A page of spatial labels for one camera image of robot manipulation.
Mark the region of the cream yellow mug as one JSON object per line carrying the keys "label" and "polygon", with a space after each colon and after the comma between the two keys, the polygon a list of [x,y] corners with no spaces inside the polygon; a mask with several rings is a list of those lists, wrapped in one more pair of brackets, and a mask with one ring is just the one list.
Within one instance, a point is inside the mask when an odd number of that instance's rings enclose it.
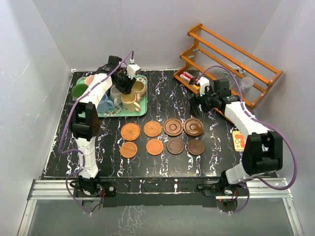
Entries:
{"label": "cream yellow mug", "polygon": [[140,95],[134,92],[122,95],[122,104],[128,113],[140,112]]}

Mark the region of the ringed wooden coaster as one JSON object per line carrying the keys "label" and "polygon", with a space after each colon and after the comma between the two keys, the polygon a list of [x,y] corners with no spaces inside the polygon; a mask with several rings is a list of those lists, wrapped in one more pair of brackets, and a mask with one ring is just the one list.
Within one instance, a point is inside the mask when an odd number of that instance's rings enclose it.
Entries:
{"label": "ringed wooden coaster", "polygon": [[179,136],[183,131],[183,124],[176,118],[170,118],[164,122],[163,130],[169,136]]}
{"label": "ringed wooden coaster", "polygon": [[184,122],[183,129],[190,136],[199,136],[203,133],[204,125],[196,118],[189,118]]}

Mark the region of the light blue mug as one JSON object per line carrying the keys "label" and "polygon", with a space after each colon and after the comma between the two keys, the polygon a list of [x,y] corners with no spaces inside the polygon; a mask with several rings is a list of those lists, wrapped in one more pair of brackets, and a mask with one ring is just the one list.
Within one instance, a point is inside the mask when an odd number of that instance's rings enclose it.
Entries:
{"label": "light blue mug", "polygon": [[105,113],[110,109],[114,108],[115,108],[114,102],[108,98],[107,94],[105,94],[100,100],[96,110],[98,113]]}

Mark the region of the dark walnut coaster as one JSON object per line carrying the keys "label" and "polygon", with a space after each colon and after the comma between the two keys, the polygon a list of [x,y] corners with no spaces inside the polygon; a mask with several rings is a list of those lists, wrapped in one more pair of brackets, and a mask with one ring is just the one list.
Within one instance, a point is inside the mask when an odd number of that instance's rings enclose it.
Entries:
{"label": "dark walnut coaster", "polygon": [[185,145],[183,141],[177,138],[173,138],[169,140],[167,143],[167,150],[169,151],[169,153],[173,155],[181,154],[184,148],[185,148]]}
{"label": "dark walnut coaster", "polygon": [[205,146],[200,140],[193,139],[188,142],[187,149],[190,154],[198,156],[204,152]]}

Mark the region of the woven rattan coaster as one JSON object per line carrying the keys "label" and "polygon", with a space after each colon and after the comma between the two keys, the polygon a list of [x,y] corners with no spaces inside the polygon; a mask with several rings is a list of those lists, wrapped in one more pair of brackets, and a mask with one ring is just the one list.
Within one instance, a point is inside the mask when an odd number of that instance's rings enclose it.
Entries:
{"label": "woven rattan coaster", "polygon": [[136,140],[141,134],[141,128],[136,123],[127,123],[121,128],[121,136],[127,141]]}
{"label": "woven rattan coaster", "polygon": [[156,137],[162,132],[162,126],[157,121],[149,121],[144,125],[144,133],[148,137]]}

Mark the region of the light orange wooden coaster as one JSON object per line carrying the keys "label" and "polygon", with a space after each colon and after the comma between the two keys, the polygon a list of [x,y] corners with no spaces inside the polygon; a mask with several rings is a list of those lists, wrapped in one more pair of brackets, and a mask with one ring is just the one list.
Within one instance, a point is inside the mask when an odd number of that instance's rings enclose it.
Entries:
{"label": "light orange wooden coaster", "polygon": [[151,139],[146,144],[146,150],[150,155],[159,155],[164,149],[163,142],[159,139]]}

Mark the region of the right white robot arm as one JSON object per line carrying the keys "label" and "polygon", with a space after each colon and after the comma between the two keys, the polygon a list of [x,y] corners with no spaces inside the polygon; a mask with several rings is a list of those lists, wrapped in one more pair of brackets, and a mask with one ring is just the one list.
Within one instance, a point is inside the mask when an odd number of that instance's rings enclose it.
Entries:
{"label": "right white robot arm", "polygon": [[241,132],[245,142],[239,164],[223,171],[219,181],[211,188],[225,195],[236,191],[241,182],[261,174],[278,171],[283,167],[283,139],[275,131],[254,121],[240,96],[233,95],[227,79],[210,81],[201,77],[198,80],[199,93],[191,97],[190,113],[198,116],[200,112],[218,109]]}

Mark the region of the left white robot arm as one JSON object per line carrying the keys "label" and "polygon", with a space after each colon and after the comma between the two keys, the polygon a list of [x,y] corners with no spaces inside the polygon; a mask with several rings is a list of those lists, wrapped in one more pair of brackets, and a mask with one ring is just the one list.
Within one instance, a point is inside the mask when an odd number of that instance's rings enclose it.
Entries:
{"label": "left white robot arm", "polygon": [[140,69],[137,64],[117,69],[110,65],[101,67],[87,90],[76,100],[71,109],[72,113],[69,114],[69,129],[75,138],[80,162],[78,175],[89,179],[84,189],[91,196],[97,196],[102,189],[101,183],[94,179],[98,174],[95,138],[100,130],[97,107],[112,86],[123,94],[131,93],[131,88],[136,81],[135,74]]}

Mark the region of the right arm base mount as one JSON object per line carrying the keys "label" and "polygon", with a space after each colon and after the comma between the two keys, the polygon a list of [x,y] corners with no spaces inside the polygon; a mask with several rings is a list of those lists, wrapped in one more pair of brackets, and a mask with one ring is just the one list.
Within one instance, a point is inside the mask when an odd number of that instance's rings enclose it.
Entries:
{"label": "right arm base mount", "polygon": [[238,198],[238,189],[241,189],[241,188],[244,188],[246,190],[246,193],[247,193],[247,198],[246,198],[246,201],[245,203],[240,207],[236,207],[235,210],[224,210],[224,209],[220,209],[220,213],[226,213],[228,215],[232,215],[232,214],[236,214],[236,213],[239,213],[241,212],[246,206],[247,204],[249,203],[249,200],[250,200],[250,191],[249,191],[249,188],[247,187],[247,185],[245,184],[245,182],[239,182],[239,183],[235,183],[235,184],[230,184],[228,183],[228,180],[227,180],[227,176],[226,176],[226,173],[225,171],[223,171],[223,173],[221,174],[218,182],[216,183],[210,183],[210,181],[205,181],[203,183],[200,183],[196,186],[196,190],[201,192],[205,197],[210,197],[211,195],[218,195],[218,194],[221,194],[221,195],[225,195],[227,196],[228,194],[226,194],[226,191],[231,191],[232,192],[232,197],[231,199],[229,200],[224,200],[223,203],[226,203],[228,201],[234,201],[234,200],[237,200]]}

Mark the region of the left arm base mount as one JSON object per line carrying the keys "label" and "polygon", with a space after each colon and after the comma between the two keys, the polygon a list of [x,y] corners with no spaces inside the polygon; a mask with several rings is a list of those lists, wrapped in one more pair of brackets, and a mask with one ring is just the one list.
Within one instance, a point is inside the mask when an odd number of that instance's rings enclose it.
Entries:
{"label": "left arm base mount", "polygon": [[[108,206],[107,198],[111,199],[117,195],[117,184],[113,181],[101,180],[98,176],[90,179],[78,177],[68,186],[73,189],[72,195],[84,208],[84,213],[88,213],[89,216],[92,216],[96,209]],[[94,207],[87,208],[85,203],[88,203],[88,198],[96,199],[98,203]]]}

